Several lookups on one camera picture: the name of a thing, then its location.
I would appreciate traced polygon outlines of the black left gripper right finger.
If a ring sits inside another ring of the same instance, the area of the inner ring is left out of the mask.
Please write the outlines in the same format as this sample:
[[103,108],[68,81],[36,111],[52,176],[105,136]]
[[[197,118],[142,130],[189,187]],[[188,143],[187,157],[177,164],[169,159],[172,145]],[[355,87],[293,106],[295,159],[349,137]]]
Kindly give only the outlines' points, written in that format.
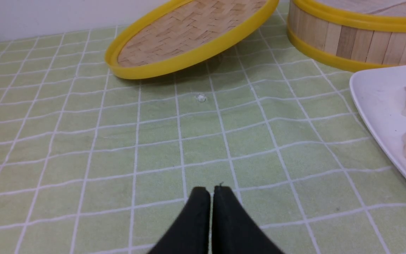
[[213,254],[283,254],[247,214],[230,187],[214,187],[212,216]]

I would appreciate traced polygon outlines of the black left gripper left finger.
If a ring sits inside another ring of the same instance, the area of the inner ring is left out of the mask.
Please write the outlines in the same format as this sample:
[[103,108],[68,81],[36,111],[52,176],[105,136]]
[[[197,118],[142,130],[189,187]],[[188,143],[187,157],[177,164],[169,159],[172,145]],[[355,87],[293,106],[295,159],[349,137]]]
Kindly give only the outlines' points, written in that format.
[[150,254],[207,254],[209,248],[210,193],[194,187],[187,203]]

